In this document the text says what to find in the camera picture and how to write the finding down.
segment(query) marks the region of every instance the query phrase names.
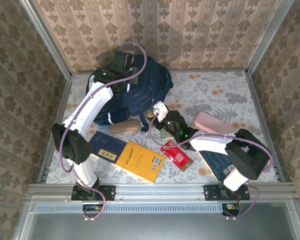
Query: small box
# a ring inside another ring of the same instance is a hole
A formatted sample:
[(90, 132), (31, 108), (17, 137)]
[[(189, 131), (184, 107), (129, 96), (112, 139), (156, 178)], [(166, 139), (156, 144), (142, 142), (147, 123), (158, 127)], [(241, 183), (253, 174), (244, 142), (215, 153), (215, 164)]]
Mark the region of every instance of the small box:
[[(168, 141), (165, 145), (175, 145), (172, 141)], [(179, 147), (161, 148), (161, 151), (173, 161), (173, 163), (181, 170), (185, 171), (194, 161), (188, 157)]]
[(162, 141), (174, 139), (174, 137), (171, 136), (171, 134), (168, 133), (164, 128), (160, 130), (160, 137)]

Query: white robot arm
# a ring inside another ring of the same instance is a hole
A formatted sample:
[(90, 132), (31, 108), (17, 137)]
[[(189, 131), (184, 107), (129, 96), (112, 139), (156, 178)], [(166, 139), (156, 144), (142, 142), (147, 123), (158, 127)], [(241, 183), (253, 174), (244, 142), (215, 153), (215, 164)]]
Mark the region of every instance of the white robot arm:
[(162, 102), (158, 102), (152, 111), (159, 122), (157, 128), (166, 129), (182, 148), (227, 155), (235, 168), (226, 176), (223, 184), (233, 192), (247, 181), (256, 180), (272, 158), (269, 150), (246, 129), (239, 129), (227, 135), (204, 133), (188, 127), (178, 111), (168, 111)]
[[(64, 127), (67, 128), (71, 121), (74, 119), (76, 113), (80, 110), (79, 115), (77, 116), (76, 120), (73, 122), (69, 130), (78, 130), (78, 133), (83, 138), (85, 138), (85, 140), (87, 140), (86, 135), (88, 129), (94, 121), (95, 117), (98, 115), (102, 107), (114, 95), (110, 87), (104, 87), (100, 91), (98, 91), (97, 94), (92, 96), (92, 93), (102, 85), (104, 84), (101, 82), (94, 82), (89, 92), (87, 93), (83, 101), (80, 103), (80, 105), (77, 107), (77, 109), (74, 111), (74, 113), (63, 122)], [(88, 99), (90, 100), (87, 102), (86, 105), (83, 106), (83, 104)], [(78, 177), (81, 179), (81, 181), (83, 181), (89, 187), (92, 187), (95, 184), (95, 182), (97, 181), (97, 176), (92, 170), (89, 158), (80, 164), (76, 164), (69, 158), (67, 159), (67, 161), (70, 165), (74, 165), (74, 170)]]

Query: backpack strap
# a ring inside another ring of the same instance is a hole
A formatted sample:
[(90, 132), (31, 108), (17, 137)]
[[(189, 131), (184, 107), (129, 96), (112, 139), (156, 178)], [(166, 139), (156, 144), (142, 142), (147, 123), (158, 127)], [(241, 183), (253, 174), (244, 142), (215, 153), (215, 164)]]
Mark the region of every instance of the backpack strap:
[(128, 116), (128, 108), (121, 108), (119, 110), (116, 111), (112, 111), (112, 112), (108, 112), (108, 122), (109, 124), (117, 124), (117, 123), (121, 123), (124, 122), (125, 120), (127, 120), (127, 116)]
[(149, 124), (146, 121), (145, 114), (141, 113), (139, 115), (139, 117), (140, 117), (140, 121), (141, 121), (141, 123), (143, 125), (143, 127), (141, 128), (141, 132), (148, 132), (148, 130), (149, 130)]

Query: metal bracket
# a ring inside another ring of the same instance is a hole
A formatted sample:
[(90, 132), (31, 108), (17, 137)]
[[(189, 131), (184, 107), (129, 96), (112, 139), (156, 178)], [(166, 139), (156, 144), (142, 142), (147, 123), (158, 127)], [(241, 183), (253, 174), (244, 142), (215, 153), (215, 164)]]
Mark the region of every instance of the metal bracket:
[(204, 198), (206, 201), (240, 201), (250, 200), (249, 190), (246, 185), (239, 187), (237, 191), (230, 191), (220, 185), (209, 184), (203, 186)]
[[(98, 189), (105, 197), (106, 201), (114, 201), (116, 196), (115, 185), (99, 185), (97, 183), (95, 189)], [(89, 190), (79, 184), (72, 189), (71, 201), (102, 201), (102, 197), (97, 192)]]

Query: book cover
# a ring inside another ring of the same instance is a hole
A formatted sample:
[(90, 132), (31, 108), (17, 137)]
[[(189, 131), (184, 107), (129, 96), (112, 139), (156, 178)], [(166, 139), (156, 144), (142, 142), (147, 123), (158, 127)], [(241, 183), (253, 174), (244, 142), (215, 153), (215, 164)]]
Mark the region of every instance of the book cover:
[(199, 153), (220, 182), (223, 182), (227, 175), (235, 169), (232, 160), (225, 154), (213, 151), (199, 151)]
[(113, 164), (116, 164), (127, 145), (126, 141), (122, 141), (100, 131), (97, 131), (93, 135), (89, 143), (92, 147), (92, 154)]
[(152, 183), (157, 179), (166, 160), (154, 151), (151, 151), (134, 142), (128, 143), (97, 131), (91, 138), (91, 154), (94, 154), (112, 164), (130, 171)]
[(129, 141), (116, 164), (154, 183), (165, 160), (165, 156)]

